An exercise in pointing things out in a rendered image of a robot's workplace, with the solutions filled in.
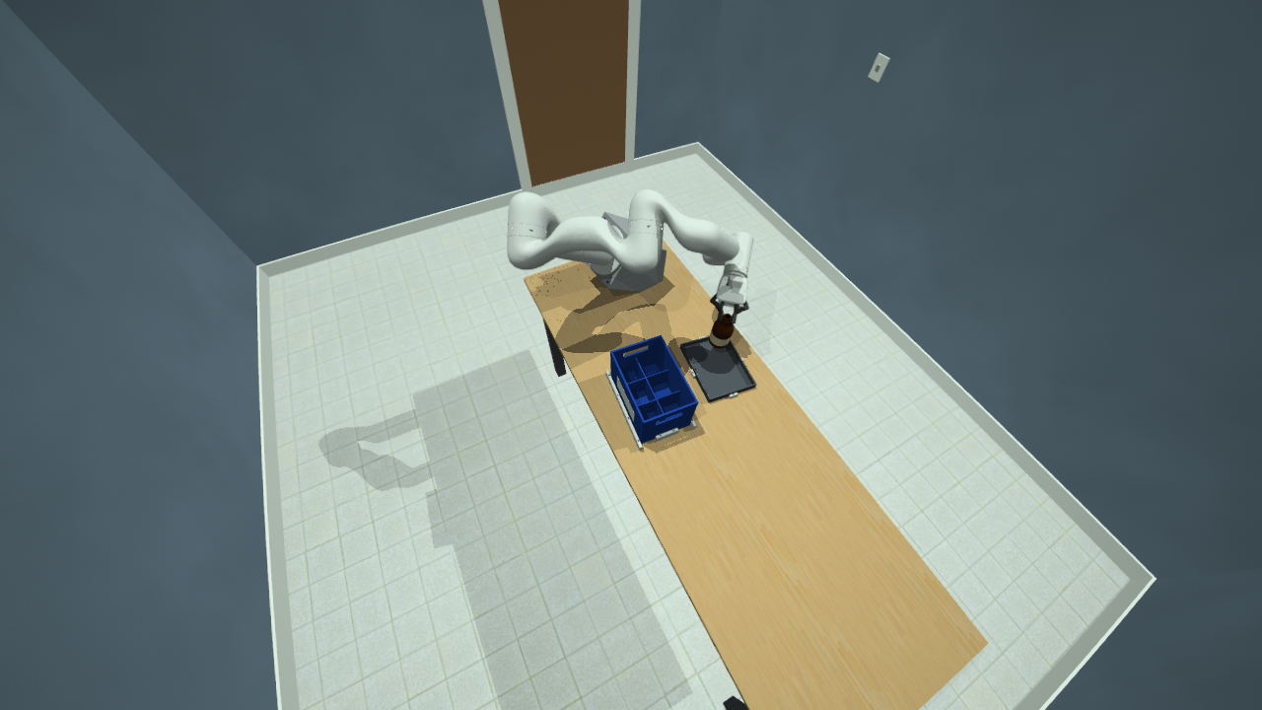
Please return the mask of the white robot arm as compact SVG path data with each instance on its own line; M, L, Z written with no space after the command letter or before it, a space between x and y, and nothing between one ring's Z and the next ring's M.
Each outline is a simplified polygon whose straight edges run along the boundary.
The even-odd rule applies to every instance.
M748 277L751 235L745 231L729 235L714 222L690 219L658 190L650 189L639 190L631 199L626 240L602 217L574 217L562 222L541 195L517 193L509 206L509 261L515 269L531 270L553 259L567 259L589 262L591 269L602 275L616 271L618 264L628 271L645 274L658 269L660 262L664 222L683 248L702 253L709 265L724 265L723 274L737 271Z

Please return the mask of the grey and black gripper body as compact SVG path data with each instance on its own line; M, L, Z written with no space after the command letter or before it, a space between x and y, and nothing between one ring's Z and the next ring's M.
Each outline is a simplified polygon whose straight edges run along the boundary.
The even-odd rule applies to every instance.
M738 277L742 277L742 289L727 286L727 282L729 282L729 274L734 274L738 275ZM721 286L718 286L716 295L717 300L724 301L723 306L729 306L729 309L733 309L736 303L742 306L745 305L745 291L747 291L747 280L745 280L742 274L729 271L723 274L723 277L721 277ZM742 306L740 306L740 309L742 309Z

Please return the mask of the brown glass bottle with beige label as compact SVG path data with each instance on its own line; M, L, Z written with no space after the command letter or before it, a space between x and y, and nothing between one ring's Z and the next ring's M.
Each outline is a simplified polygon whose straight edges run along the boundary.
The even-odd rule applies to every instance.
M721 323L718 322L719 320L714 320L714 324L711 329L709 342L711 346L714 347L714 349L724 349L726 346L729 346L729 340L732 337L732 332L734 332L734 327L729 327L732 322L732 317L729 314L724 314Z

